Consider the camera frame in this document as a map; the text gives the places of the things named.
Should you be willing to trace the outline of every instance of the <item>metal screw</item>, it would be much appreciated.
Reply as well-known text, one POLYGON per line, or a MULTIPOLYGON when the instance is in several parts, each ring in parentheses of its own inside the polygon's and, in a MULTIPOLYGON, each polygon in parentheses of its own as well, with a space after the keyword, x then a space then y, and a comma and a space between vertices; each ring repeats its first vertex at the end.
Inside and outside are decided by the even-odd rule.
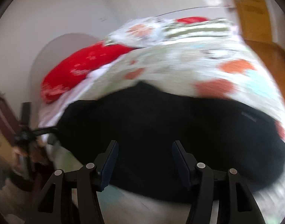
POLYGON ((54 175, 59 176, 62 174, 62 172, 63 172, 62 170, 58 169, 54 172, 54 175))
POLYGON ((91 169, 91 168, 93 168, 93 167, 95 167, 95 164, 93 164, 93 163, 88 163, 88 164, 86 165, 86 168, 88 168, 88 169, 91 169))
POLYGON ((206 165, 205 165, 204 163, 202 163, 202 162, 199 162, 199 163, 197 164, 197 167, 199 167, 199 168, 205 168, 206 165))
POLYGON ((237 174, 237 170, 234 169, 234 168, 231 168, 231 169, 230 169, 230 173, 235 175, 235 174, 237 174))

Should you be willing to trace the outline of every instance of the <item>red fabric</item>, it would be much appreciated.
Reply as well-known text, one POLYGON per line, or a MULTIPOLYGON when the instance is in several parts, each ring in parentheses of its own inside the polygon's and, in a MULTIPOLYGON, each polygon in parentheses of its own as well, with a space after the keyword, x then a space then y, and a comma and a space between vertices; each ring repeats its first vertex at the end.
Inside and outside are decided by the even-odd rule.
POLYGON ((188 18, 177 19, 177 22, 184 23, 184 24, 193 24, 193 23, 205 22, 208 20, 209 19, 205 17, 188 17, 188 18))
POLYGON ((43 101, 47 104, 54 102, 85 79, 90 71, 111 63, 133 49, 123 45, 103 46, 101 41, 73 53, 43 79, 41 84, 43 101))

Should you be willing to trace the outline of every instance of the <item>black garment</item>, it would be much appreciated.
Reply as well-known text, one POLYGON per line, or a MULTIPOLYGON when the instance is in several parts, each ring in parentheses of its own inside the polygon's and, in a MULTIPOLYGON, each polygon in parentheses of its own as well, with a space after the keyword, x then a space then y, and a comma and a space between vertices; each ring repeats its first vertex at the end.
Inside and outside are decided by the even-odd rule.
POLYGON ((253 191, 274 182, 285 162, 285 143, 267 114, 237 101, 164 93, 143 82, 97 101, 72 103, 57 127, 62 146, 82 164, 116 140, 111 184, 167 201, 191 197, 173 162, 175 140, 212 169, 236 168, 253 191))

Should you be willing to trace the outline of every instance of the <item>wooden door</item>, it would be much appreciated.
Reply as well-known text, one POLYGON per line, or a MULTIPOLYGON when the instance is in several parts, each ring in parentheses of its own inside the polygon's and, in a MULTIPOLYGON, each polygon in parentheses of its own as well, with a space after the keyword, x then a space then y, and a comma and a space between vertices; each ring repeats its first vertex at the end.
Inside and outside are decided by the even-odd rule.
POLYGON ((272 43, 271 25, 265 0, 234 0, 245 40, 272 43))

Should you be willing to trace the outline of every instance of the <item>bed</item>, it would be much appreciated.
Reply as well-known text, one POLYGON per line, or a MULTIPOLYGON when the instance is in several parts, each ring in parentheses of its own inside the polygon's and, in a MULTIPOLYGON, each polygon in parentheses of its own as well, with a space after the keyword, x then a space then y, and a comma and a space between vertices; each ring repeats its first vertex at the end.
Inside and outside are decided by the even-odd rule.
MULTIPOLYGON (((214 28, 220 28, 224 21, 229 27, 228 21, 222 19, 218 25, 216 21, 212 24, 214 28)), ((157 27, 148 40, 125 35, 129 28, 148 23, 154 23, 154 18, 131 21, 106 37, 105 45, 122 43, 140 49, 91 71, 84 80, 51 104, 42 103, 38 125, 55 125, 64 109, 76 100, 96 100, 133 86, 138 81, 146 81, 168 93, 230 98, 261 110, 277 120, 278 133, 285 142, 285 103, 280 91, 260 58, 237 34, 236 27, 230 26, 229 30, 218 35, 214 33, 216 31, 193 34, 189 30, 190 35, 186 36, 187 33, 182 31, 187 26, 170 25, 170 20, 164 20, 164 37, 168 36, 168 40, 162 39, 162 28, 157 27)), ((59 142, 47 148, 56 168, 67 172, 82 167, 59 142)), ((98 198, 105 223, 184 223, 190 209, 187 204, 154 200, 112 185, 98 193, 98 198)), ((77 204, 76 190, 73 190, 73 199, 77 204)), ((255 193, 255 199, 266 223, 282 221, 285 217, 285 168, 272 186, 255 193)), ((217 212, 218 202, 215 202, 210 223, 216 223, 217 212)))

